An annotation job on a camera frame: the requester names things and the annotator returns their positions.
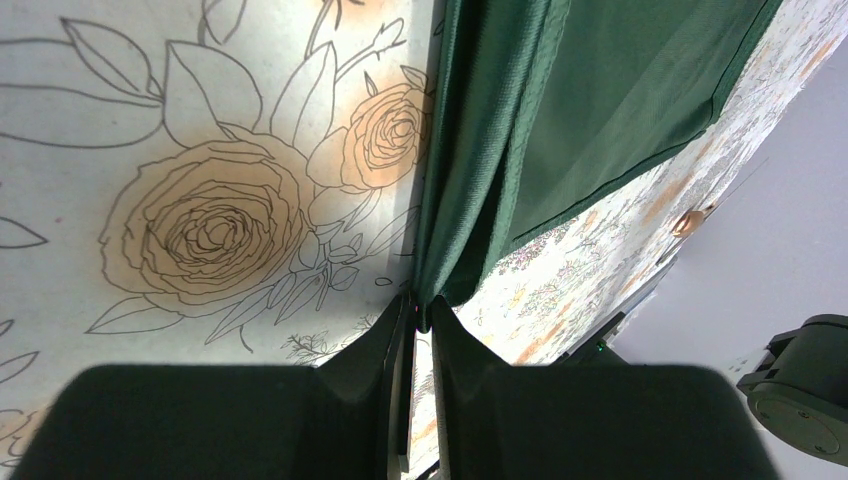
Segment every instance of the floral tablecloth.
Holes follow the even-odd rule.
[[[0,474],[106,362],[320,364],[410,272],[439,2],[0,4]],[[457,309],[543,363],[658,268],[848,30],[785,0],[717,125]],[[437,457],[428,336],[411,474]]]

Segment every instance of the green cloth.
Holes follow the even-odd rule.
[[[504,255],[716,121],[780,0],[448,0],[413,288]]]

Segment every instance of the orange rose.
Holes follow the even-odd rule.
[[[110,283],[197,317],[288,273],[310,229],[306,159],[269,135],[228,128],[236,140],[138,169],[100,237]]]
[[[316,148],[307,172],[324,187],[362,191],[389,186],[424,157],[432,99],[400,84],[360,104],[350,128],[340,128]]]

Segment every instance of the rose drawing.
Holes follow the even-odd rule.
[[[311,229],[306,159],[273,136],[224,128],[232,141],[143,165],[121,192],[100,236],[110,283],[197,317],[288,273]]]
[[[350,128],[330,134],[312,154],[307,173],[318,185],[348,192],[387,187],[426,155],[433,102],[423,84],[373,91],[351,115]]]

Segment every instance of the gray floor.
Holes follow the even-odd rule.
[[[812,315],[848,315],[846,80],[848,42],[737,183],[756,173],[685,244],[656,296],[616,338],[622,357],[724,369]],[[761,433],[785,478],[848,479],[848,468]]]

